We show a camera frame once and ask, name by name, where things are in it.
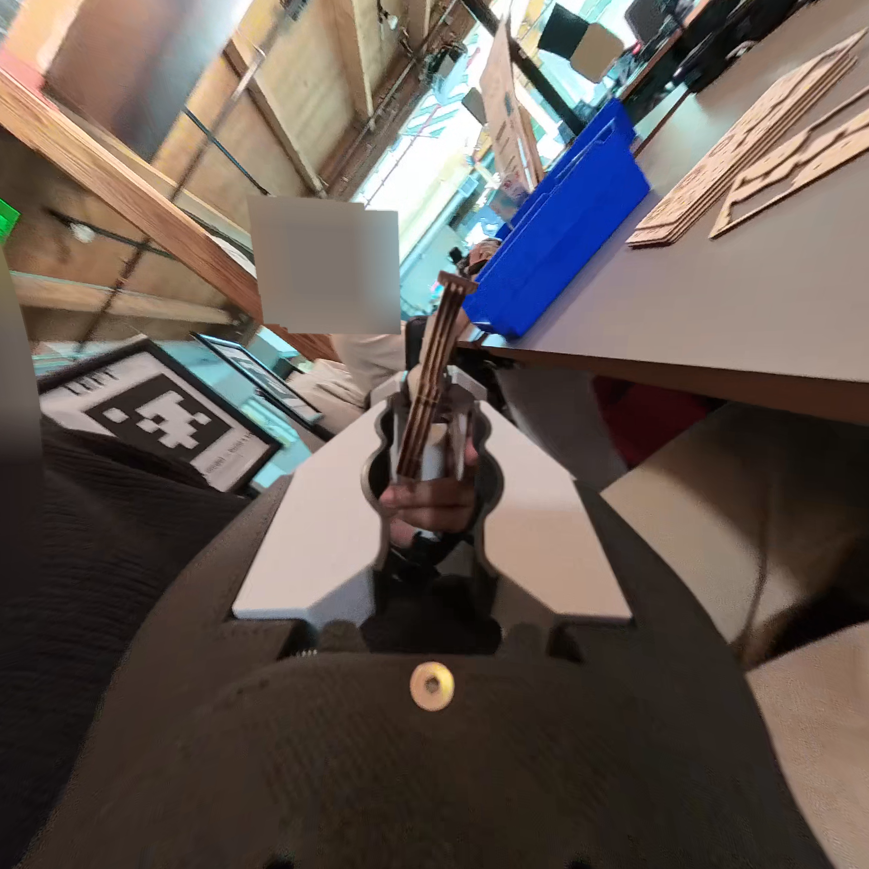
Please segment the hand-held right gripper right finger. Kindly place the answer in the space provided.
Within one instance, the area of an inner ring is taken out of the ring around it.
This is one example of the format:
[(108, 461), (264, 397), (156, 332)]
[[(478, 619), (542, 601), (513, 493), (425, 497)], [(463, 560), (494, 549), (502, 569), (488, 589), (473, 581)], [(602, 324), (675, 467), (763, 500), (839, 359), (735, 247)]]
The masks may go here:
[(627, 624), (633, 614), (575, 479), (486, 401), (474, 407), (477, 557), (500, 624)]

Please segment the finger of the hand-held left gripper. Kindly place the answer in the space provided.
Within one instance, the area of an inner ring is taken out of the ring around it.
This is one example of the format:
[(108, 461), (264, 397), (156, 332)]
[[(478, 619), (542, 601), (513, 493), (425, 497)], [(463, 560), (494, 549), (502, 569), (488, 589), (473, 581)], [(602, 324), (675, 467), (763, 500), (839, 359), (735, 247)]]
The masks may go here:
[(471, 375), (450, 365), (442, 379), (439, 402), (420, 460), (420, 478), (461, 480), (465, 449), (472, 432), (473, 413), (487, 391)]

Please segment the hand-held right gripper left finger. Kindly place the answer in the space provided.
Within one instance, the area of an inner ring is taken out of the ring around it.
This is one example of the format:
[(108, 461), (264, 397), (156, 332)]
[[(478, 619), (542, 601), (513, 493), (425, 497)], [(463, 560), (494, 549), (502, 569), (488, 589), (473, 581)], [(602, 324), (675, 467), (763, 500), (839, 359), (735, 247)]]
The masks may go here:
[(369, 481), (387, 449), (382, 419), (370, 409), (293, 474), (233, 602), (240, 621), (362, 624), (375, 612), (375, 570), (388, 531)]

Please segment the wooden puzzle piece assembly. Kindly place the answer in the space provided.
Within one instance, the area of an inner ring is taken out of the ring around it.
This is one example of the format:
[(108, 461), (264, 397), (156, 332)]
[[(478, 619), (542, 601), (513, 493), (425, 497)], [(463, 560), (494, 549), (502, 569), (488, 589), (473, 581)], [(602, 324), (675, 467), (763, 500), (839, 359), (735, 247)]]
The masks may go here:
[(458, 341), (456, 323), (466, 297), (477, 288), (469, 277), (443, 270), (439, 272), (438, 282), (442, 288), (440, 304), (429, 340), (424, 342), (416, 392), (396, 463), (396, 476), (402, 480), (414, 480), (420, 471), (421, 457), (444, 388), (444, 372)]

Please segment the person's left forearm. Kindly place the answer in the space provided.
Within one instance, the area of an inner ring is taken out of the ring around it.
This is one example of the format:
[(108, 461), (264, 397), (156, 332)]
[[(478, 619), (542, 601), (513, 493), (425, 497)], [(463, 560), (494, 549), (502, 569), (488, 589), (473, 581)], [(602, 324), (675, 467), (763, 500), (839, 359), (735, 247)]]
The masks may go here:
[(179, 573), (251, 499), (178, 460), (41, 419), (35, 570), (2, 558), (1, 865), (65, 788), (124, 651)]

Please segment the person's left hand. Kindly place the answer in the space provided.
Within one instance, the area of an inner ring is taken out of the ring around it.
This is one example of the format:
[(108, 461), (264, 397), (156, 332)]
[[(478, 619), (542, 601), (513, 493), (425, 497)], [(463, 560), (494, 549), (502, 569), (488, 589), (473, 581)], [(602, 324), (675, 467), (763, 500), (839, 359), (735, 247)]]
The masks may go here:
[(467, 531), (475, 511), (477, 460), (477, 451), (468, 438), (461, 480), (442, 477), (388, 486), (380, 495), (379, 504), (389, 518), (390, 543), (399, 549), (407, 549), (419, 531), (437, 535)]

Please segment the small framed poster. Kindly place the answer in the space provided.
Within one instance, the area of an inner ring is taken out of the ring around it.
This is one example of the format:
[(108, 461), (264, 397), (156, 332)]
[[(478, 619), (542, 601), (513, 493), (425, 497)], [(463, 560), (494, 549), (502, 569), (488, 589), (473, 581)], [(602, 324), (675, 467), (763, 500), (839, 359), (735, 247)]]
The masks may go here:
[(332, 440), (334, 434), (321, 423), (321, 411), (302, 398), (285, 380), (241, 344), (197, 332), (190, 335), (252, 383), (257, 394), (288, 417), (298, 429), (322, 442)]

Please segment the large framed tag poster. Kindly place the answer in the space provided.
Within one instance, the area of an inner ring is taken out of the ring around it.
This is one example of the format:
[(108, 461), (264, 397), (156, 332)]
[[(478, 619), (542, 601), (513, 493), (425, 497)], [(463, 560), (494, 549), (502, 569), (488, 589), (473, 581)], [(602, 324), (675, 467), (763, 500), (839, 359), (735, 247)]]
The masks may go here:
[(280, 451), (275, 436), (147, 337), (37, 378), (57, 425), (181, 462), (212, 489), (241, 493)]

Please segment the small blue plastic bin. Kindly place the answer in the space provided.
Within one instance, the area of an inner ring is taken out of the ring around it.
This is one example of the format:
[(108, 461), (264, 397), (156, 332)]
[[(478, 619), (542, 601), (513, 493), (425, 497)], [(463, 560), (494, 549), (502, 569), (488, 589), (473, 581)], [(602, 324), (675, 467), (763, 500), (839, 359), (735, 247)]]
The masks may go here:
[(464, 304), (468, 319), (484, 332), (522, 338), (649, 190), (629, 148), (595, 142), (484, 267)]

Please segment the upright cardboard board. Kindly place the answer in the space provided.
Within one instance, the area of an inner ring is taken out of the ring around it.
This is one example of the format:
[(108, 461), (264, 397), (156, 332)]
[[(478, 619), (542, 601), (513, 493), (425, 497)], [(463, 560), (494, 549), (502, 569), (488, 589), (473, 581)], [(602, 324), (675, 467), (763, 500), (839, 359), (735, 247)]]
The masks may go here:
[(542, 168), (533, 131), (516, 97), (509, 37), (510, 18), (505, 16), (495, 32), (480, 90), (501, 187), (522, 199), (533, 193), (542, 180)]

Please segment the large blue plastic bin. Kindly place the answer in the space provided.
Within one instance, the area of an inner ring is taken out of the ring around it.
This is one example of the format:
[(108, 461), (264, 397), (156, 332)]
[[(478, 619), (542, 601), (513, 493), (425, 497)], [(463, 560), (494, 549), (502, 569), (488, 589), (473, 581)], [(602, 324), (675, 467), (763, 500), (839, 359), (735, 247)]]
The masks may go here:
[(506, 235), (518, 224), (529, 211), (536, 200), (558, 183), (559, 178), (568, 170), (575, 158), (578, 158), (592, 142), (604, 133), (612, 133), (616, 140), (623, 144), (628, 151), (636, 138), (635, 125), (631, 122), (625, 107), (618, 99), (610, 99), (593, 117), (590, 123), (576, 136), (570, 146), (545, 170), (544, 178), (537, 185), (534, 192), (529, 194), (516, 212), (508, 218), (497, 233), (497, 237), (504, 239)]

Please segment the stack of wooden puzzle sheets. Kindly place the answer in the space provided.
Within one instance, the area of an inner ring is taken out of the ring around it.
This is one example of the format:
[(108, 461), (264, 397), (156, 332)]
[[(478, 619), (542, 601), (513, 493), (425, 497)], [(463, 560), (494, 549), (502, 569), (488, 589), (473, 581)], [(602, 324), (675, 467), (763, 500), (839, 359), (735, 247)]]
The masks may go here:
[(772, 146), (857, 62), (867, 28), (780, 77), (638, 223), (630, 248), (674, 244), (754, 158)]

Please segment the cut-out wooden puzzle sheet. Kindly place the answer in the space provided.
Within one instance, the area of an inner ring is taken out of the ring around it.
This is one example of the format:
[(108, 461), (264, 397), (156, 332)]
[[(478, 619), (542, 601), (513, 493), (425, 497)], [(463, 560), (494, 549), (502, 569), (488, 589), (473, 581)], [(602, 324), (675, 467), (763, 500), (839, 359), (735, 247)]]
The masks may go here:
[[(709, 239), (721, 238), (866, 153), (867, 110), (854, 115), (835, 129), (818, 135), (820, 127), (839, 111), (840, 108), (831, 111), (819, 122), (806, 127), (764, 158), (743, 169), (726, 195)], [(754, 201), (761, 193), (772, 188), (778, 189), (775, 196), (742, 215), (734, 214), (737, 207)]]

